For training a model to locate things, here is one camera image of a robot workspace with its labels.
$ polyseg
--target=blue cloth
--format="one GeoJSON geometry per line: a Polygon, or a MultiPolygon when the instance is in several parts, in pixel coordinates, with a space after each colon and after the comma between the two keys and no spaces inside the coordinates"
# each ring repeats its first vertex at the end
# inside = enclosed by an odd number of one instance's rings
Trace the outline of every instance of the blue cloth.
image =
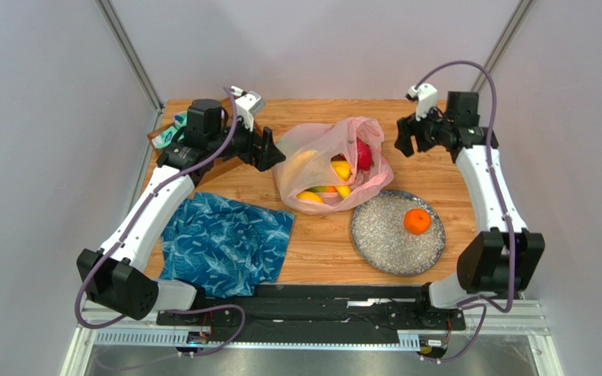
{"type": "Polygon", "coordinates": [[[252,296],[280,275],[293,223],[287,211],[196,193],[162,231],[160,278],[201,285],[216,298],[252,296]]]}

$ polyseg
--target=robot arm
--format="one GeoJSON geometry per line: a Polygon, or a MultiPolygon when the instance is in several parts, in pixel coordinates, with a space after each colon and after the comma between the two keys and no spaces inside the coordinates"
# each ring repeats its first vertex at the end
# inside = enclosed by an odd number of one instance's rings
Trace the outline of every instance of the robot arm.
{"type": "MultiPolygon", "coordinates": [[[[257,134],[254,115],[264,106],[255,92],[232,88],[240,97],[235,100],[234,116],[238,117],[233,138],[219,156],[223,160],[239,157],[243,162],[265,171],[285,160],[273,142],[273,133],[264,128],[257,134]]],[[[194,190],[213,162],[206,159],[223,144],[230,131],[227,112],[220,102],[198,99],[187,109],[187,125],[176,133],[175,139],[158,158],[150,182],[123,223],[97,252],[83,250],[77,265],[85,281],[103,252],[120,247],[96,271],[86,288],[87,298],[135,320],[150,311],[189,309],[197,294],[191,284],[179,280],[151,280],[143,275],[155,241],[181,202],[194,190]],[[189,175],[177,177],[161,190],[161,183],[189,167],[205,163],[189,175]],[[127,233],[124,241],[122,234],[127,233]]]]}
{"type": "Polygon", "coordinates": [[[493,137],[491,145],[487,145],[487,129],[479,126],[478,94],[449,92],[445,114],[437,108],[437,90],[430,84],[412,87],[406,96],[411,101],[419,101],[419,105],[414,114],[398,121],[398,138],[394,145],[406,157],[414,154],[412,136],[420,152],[436,145],[444,146],[466,181],[477,219],[477,236],[459,256],[456,273],[425,286],[430,307],[456,309],[459,302],[473,295],[506,292],[511,251],[516,252],[515,288],[523,291],[542,256],[544,239],[540,233],[528,232],[512,202],[500,168],[498,142],[493,137]],[[489,147],[492,148],[492,166],[487,162],[489,147]],[[508,229],[490,167],[495,171],[512,220],[516,247],[508,244],[508,229]]]}

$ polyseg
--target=plastic bag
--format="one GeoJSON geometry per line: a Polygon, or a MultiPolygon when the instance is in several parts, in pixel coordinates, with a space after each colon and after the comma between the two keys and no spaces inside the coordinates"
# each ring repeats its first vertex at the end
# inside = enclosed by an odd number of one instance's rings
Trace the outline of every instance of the plastic bag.
{"type": "Polygon", "coordinates": [[[282,201],[290,208],[307,214],[327,214],[357,207],[375,197],[393,180],[393,171],[382,156],[383,130],[377,120],[349,117],[335,125],[301,124],[290,129],[277,142],[287,160],[273,167],[282,201]],[[357,169],[357,142],[371,149],[372,166],[357,169]],[[342,154],[351,167],[351,177],[343,182],[331,161],[342,154]],[[318,193],[324,203],[300,200],[296,195],[315,186],[348,185],[351,193],[344,199],[338,193],[318,193]]]}

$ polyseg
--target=wooden table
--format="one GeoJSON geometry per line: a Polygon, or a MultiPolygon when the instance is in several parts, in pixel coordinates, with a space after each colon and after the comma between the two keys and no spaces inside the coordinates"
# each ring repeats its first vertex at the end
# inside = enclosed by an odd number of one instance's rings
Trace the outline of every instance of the wooden table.
{"type": "MultiPolygon", "coordinates": [[[[172,116],[185,111],[190,103],[191,100],[170,100],[162,124],[171,123],[172,116]]],[[[231,165],[233,169],[203,183],[196,191],[294,213],[296,219],[278,283],[424,284],[440,280],[455,271],[456,259],[474,238],[476,224],[466,184],[444,148],[436,147],[428,153],[406,158],[393,147],[397,137],[396,120],[414,111],[414,105],[407,100],[268,99],[256,120],[258,125],[273,129],[277,139],[302,123],[333,124],[349,116],[377,119],[385,132],[383,155],[395,176],[386,189],[405,190],[428,202],[440,216],[447,235],[447,247],[440,260],[418,276],[392,276],[370,266],[350,242],[351,210],[316,216],[287,208],[278,196],[270,171],[258,172],[252,166],[235,161],[231,165]]],[[[146,182],[154,167],[153,160],[146,182]]],[[[163,266],[158,241],[145,274],[157,278],[163,266]]]]}

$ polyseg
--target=glitter plate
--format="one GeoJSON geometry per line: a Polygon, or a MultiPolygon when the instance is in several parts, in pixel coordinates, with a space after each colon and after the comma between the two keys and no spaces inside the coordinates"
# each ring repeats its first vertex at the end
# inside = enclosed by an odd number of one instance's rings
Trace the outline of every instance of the glitter plate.
{"type": "Polygon", "coordinates": [[[354,246],[369,264],[398,276],[426,272],[445,246],[438,214],[426,201],[402,190],[384,190],[357,206],[350,230],[354,246]],[[431,227],[421,235],[413,235],[403,226],[405,213],[416,208],[431,216],[431,227]]]}

